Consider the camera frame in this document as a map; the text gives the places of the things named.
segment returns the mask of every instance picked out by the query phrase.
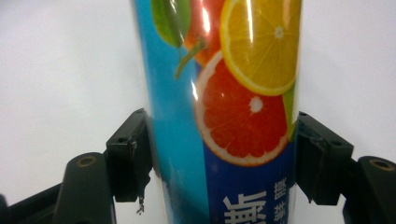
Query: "black plastic part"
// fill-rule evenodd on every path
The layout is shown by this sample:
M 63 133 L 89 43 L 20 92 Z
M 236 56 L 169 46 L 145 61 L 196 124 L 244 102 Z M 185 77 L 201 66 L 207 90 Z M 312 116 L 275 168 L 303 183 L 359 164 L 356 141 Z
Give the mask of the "black plastic part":
M 9 223 L 7 201 L 2 194 L 0 194 L 0 223 Z
M 362 157 L 355 166 L 355 190 L 344 207 L 346 224 L 396 223 L 396 164 Z
M 106 143 L 105 155 L 117 202 L 135 202 L 137 197 L 145 197 L 152 169 L 146 117 L 144 109 L 136 110 Z
M 103 154 L 86 153 L 67 163 L 53 223 L 116 223 Z
M 61 185 L 46 189 L 19 203 L 7 207 L 6 201 L 0 205 L 0 223 L 51 223 Z
M 304 112 L 297 139 L 297 184 L 309 202 L 337 205 L 353 146 Z

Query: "can label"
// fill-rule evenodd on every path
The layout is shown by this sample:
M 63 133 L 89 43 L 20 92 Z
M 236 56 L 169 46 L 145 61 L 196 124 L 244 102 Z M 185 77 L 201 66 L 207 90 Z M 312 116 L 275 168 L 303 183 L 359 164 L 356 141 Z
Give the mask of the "can label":
M 290 223 L 301 0 L 134 1 L 169 223 Z

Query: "orange slice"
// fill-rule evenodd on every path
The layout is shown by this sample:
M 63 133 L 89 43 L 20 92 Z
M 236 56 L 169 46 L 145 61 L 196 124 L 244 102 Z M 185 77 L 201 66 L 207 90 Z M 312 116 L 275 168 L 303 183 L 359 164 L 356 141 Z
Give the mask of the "orange slice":
M 224 60 L 251 91 L 280 95 L 296 78 L 301 0 L 227 0 L 220 19 Z

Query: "white background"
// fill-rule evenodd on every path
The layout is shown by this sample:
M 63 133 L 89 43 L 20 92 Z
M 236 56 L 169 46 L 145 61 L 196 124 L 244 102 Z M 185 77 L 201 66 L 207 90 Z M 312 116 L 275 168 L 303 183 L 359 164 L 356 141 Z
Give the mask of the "white background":
M 306 0 L 300 110 L 355 146 L 354 159 L 396 161 L 396 1 Z M 0 192 L 16 203 L 62 181 L 67 162 L 106 140 L 146 103 L 127 0 L 0 1 Z M 146 213 L 164 223 L 155 181 Z M 295 223 L 344 223 L 298 190 Z

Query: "red grapefruit slice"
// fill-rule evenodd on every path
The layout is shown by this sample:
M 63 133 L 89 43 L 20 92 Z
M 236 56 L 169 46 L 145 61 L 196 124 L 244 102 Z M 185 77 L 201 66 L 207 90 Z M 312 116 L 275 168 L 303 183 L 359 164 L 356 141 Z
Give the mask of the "red grapefruit slice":
M 196 82 L 195 117 L 205 143 L 221 159 L 240 166 L 273 160 L 288 143 L 282 96 L 264 96 L 240 85 L 221 52 Z

